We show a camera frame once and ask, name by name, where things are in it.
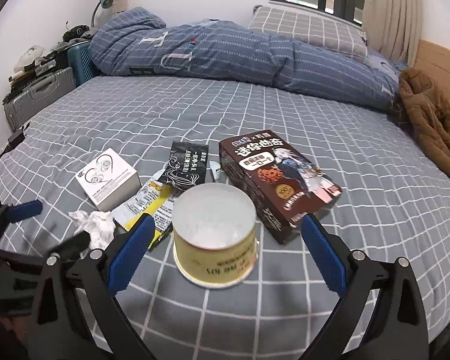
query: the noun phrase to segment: blue comforter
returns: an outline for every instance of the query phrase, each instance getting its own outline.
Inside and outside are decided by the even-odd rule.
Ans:
[[[167,28],[137,7],[109,21],[89,53],[110,76],[144,74],[246,81],[387,110],[397,82],[378,69],[281,35],[221,20]]]

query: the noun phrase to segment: lamp neck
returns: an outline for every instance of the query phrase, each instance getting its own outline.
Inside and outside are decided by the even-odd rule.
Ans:
[[[91,27],[90,27],[90,29],[95,27],[95,13],[97,13],[97,9],[98,9],[99,6],[100,6],[100,1],[98,2],[97,6],[95,7],[94,13],[91,15]]]

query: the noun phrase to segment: white speech bubble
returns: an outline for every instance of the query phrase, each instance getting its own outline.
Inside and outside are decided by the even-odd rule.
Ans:
[[[264,165],[271,164],[274,161],[275,157],[273,155],[271,155],[268,151],[263,151],[241,160],[239,164],[242,168],[247,170],[255,170]]]

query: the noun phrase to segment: paper cup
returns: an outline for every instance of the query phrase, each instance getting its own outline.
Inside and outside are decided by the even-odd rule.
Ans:
[[[184,192],[172,214],[177,268],[206,288],[239,283],[257,259],[255,220],[253,202],[231,185],[207,183]]]

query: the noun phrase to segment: blue gripper pad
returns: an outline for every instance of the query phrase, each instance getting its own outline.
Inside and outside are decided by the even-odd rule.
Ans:
[[[325,235],[310,215],[302,219],[302,238],[330,291],[342,297],[347,292],[347,271]]]
[[[148,246],[154,239],[155,221],[151,215],[139,219],[139,225],[132,229],[132,234],[116,254],[108,272],[107,289],[111,296],[127,288],[138,264],[142,260]]]
[[[31,218],[42,212],[43,204],[39,200],[32,200],[31,202],[19,204],[18,206],[10,207],[7,211],[7,218],[10,223],[17,223],[24,219]]]

